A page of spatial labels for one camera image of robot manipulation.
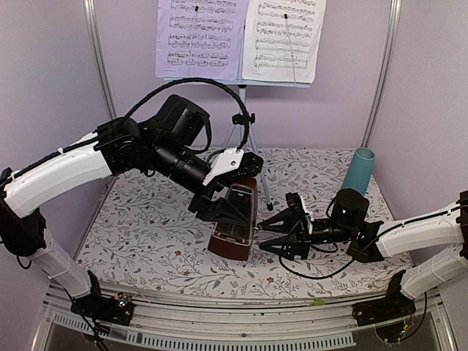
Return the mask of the brown wooden metronome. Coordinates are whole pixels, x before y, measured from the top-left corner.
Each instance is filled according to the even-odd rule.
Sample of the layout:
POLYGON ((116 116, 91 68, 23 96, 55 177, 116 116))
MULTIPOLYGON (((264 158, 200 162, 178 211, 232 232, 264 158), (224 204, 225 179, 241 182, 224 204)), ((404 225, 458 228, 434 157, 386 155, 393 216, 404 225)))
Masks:
POLYGON ((248 178, 228 189, 225 199, 247 198, 254 203, 251 226, 217 223, 208 242, 208 251, 228 260, 247 261, 252 246, 254 226, 257 218, 257 180, 248 178))

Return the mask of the light blue music stand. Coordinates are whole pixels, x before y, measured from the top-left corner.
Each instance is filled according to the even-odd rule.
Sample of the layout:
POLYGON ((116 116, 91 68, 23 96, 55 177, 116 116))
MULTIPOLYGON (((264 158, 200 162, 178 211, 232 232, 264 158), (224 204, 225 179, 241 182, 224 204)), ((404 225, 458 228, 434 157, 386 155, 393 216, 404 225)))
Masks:
MULTIPOLYGON (((233 81, 226 81, 226 80, 215 80, 219 83, 225 84, 226 86, 236 86, 238 88, 238 93, 239 96, 242 100, 246 99, 246 88, 247 86, 251 85, 260 85, 260 86, 289 86, 289 87, 309 87, 311 84, 297 84, 293 85, 291 83, 274 83, 274 82, 262 82, 262 81, 256 81, 256 80, 243 80, 241 78, 241 70, 242 70, 242 61, 243 61, 243 49, 244 49, 244 35, 243 35, 243 43, 241 46, 241 56, 240 56, 240 64, 238 68, 238 75, 237 78, 233 81)), ((169 78, 165 79, 166 81, 172 81, 172 80, 179 80, 182 78, 169 78)))

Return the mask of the white sheet music page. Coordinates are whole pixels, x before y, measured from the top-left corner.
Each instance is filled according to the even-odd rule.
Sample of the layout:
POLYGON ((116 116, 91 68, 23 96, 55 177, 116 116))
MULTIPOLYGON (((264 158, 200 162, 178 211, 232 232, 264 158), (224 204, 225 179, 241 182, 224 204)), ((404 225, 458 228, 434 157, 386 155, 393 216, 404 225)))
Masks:
POLYGON ((325 8, 320 0, 250 1, 241 78, 313 83, 325 8))

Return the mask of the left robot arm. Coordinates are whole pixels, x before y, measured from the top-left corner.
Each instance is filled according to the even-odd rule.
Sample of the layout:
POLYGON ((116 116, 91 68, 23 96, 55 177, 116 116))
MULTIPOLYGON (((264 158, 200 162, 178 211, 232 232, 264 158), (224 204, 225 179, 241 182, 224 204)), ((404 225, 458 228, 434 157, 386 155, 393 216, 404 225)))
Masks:
POLYGON ((7 250, 37 264, 92 316, 103 317, 107 298, 90 273, 74 263, 46 228, 41 205, 91 181, 139 170, 164 175, 189 190, 189 209, 206 222, 248 224, 246 214, 213 195, 255 177, 263 159, 242 148, 219 153, 212 163, 200 158, 192 143, 209 131, 209 115, 188 99, 173 94, 144 122, 117 118, 23 170, 1 174, 1 239, 7 250))

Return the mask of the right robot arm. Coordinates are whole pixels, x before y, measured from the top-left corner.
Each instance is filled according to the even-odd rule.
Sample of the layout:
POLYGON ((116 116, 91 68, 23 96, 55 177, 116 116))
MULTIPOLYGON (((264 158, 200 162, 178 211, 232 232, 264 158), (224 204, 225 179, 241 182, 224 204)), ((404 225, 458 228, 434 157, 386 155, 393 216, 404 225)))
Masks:
POLYGON ((263 251, 286 260, 305 260, 320 244, 347 242, 347 255, 360 263, 381 262, 402 252, 443 245, 444 249, 424 263, 396 273, 378 312, 393 319, 427 290, 467 272, 467 193, 439 210, 394 222, 367 222, 369 201, 354 189, 337 192, 324 219, 313 219, 302 197, 286 195, 287 208, 260 223, 261 230, 281 233, 264 241, 263 251))

